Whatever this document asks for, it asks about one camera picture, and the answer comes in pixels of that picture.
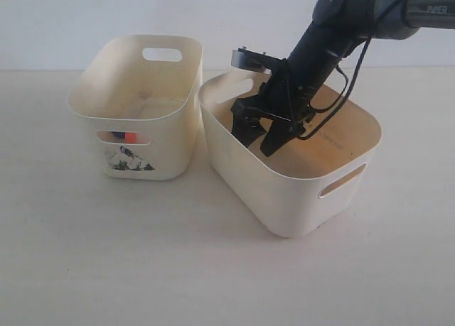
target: white wall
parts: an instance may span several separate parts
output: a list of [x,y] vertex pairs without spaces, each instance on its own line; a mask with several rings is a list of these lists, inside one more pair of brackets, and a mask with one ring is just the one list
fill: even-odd
[[[0,69],[83,69],[116,36],[191,36],[205,67],[229,66],[246,45],[286,57],[316,0],[0,0]],[[375,41],[365,65],[455,65],[455,31],[420,31],[406,41]],[[354,65],[355,56],[344,62]]]

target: table surface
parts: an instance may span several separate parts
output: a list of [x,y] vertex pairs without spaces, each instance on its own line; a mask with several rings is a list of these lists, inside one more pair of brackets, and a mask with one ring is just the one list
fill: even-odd
[[203,134],[175,180],[100,174],[66,107],[79,76],[0,73],[1,325],[455,323],[455,68],[362,70],[382,143],[303,239],[257,221]]

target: plastic bin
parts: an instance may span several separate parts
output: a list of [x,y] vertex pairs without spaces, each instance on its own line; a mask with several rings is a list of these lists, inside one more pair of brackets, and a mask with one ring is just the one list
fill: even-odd
[[[230,133],[230,107],[242,94],[256,94],[268,76],[231,70],[201,87],[209,159],[269,231],[285,238],[302,237],[350,204],[380,142],[381,128],[348,100],[313,138],[295,139],[266,158],[259,150],[263,137],[245,148]],[[313,105],[325,107],[337,96],[324,85]],[[269,127],[267,121],[262,124]]]
[[152,35],[116,38],[100,51],[68,106],[104,173],[169,180],[186,170],[200,123],[202,52],[191,38]]

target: orange object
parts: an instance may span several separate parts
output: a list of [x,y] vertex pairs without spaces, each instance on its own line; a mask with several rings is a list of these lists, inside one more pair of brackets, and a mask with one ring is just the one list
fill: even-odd
[[126,143],[136,143],[137,134],[135,133],[125,133],[125,142]]

